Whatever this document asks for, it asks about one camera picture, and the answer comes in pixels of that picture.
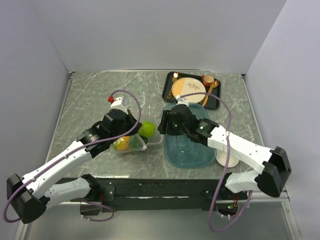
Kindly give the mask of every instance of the cup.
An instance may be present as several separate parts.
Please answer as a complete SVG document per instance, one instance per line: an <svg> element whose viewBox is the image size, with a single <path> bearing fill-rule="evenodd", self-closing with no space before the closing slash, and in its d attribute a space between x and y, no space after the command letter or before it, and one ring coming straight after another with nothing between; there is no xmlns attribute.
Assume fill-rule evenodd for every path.
<svg viewBox="0 0 320 240"><path fill-rule="evenodd" d="M215 78L211 75L202 75L201 78L205 87L210 87L211 84L215 81Z"/></svg>

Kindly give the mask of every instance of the white plate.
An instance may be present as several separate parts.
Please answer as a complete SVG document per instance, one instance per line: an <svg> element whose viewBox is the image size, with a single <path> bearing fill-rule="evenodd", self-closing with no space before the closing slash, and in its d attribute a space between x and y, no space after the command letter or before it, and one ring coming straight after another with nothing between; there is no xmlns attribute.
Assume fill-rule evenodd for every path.
<svg viewBox="0 0 320 240"><path fill-rule="evenodd" d="M191 93L203 93L206 92L205 86L199 80L192 77L183 77L178 79L172 85L172 95L174 97L178 95L185 95ZM197 94L185 97L189 103L199 103L206 95Z"/></svg>
<svg viewBox="0 0 320 240"><path fill-rule="evenodd" d="M226 165L227 161L227 153L221 150L216 150L216 161L221 164L222 166ZM230 156L228 168L233 168L239 163L239 159L235 158L234 156Z"/></svg>

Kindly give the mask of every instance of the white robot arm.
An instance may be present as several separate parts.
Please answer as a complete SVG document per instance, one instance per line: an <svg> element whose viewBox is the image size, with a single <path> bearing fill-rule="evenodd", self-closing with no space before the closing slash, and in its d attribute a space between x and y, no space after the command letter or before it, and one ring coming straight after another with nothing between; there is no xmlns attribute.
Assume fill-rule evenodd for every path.
<svg viewBox="0 0 320 240"><path fill-rule="evenodd" d="M122 97L112 101L111 110L102 121L83 131L77 140L51 161L22 177L14 174L7 179L8 199L20 186L30 182L11 202L24 224L34 221L46 209L59 203L78 198L93 200L100 197L100 185L90 174L71 182L55 183L71 169L109 149L116 140L105 141L105 139L124 134L134 127L137 121L127 110L124 102L125 98ZM128 136L136 134L140 127L141 123L138 123Z"/></svg>
<svg viewBox="0 0 320 240"><path fill-rule="evenodd" d="M247 141L209 119L197 119L188 104L177 104L164 110L158 127L161 134L186 135L191 141L227 152L229 135L230 155L253 168L242 173L227 173L224 186L232 193L260 190L271 197L279 197L291 174L291 167L284 149L274 150Z"/></svg>

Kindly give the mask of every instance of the scratched metal surface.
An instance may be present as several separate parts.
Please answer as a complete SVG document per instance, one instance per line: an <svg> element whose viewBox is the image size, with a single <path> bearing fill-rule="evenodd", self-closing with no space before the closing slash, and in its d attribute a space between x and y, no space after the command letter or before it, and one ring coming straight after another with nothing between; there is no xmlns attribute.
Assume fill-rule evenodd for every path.
<svg viewBox="0 0 320 240"><path fill-rule="evenodd" d="M76 72L70 86L58 128L53 140L49 159L65 150L83 130L102 119L109 111L109 94L117 89L132 92L139 100L142 114L160 120L161 111L168 103L161 94L167 71L99 71ZM208 74L204 71L188 71L189 74ZM221 98L231 108L230 131L251 142L260 144L258 131L240 74L210 73L221 81ZM137 116L136 103L129 108ZM228 113L222 104L218 110L208 110L211 120L226 127ZM250 168L240 162L229 169L239 173ZM199 169L172 166L166 159L163 144L150 146L145 151L118 153L107 150L93 160L74 168L66 177L78 178L92 174L96 178L143 178L143 179L219 179L223 167L218 163Z"/></svg>

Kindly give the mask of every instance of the lime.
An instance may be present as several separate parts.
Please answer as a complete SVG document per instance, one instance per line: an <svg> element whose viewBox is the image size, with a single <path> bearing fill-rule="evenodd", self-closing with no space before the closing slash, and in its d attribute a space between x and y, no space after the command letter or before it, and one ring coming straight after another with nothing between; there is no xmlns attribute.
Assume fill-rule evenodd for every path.
<svg viewBox="0 0 320 240"><path fill-rule="evenodd" d="M129 136L123 136L118 138L114 143L113 143L113 148L114 150L117 151L125 151L129 148L128 142L130 140Z"/></svg>
<svg viewBox="0 0 320 240"><path fill-rule="evenodd" d="M156 131L156 126L149 121L143 121L142 127L139 129L139 135L144 138L151 138Z"/></svg>

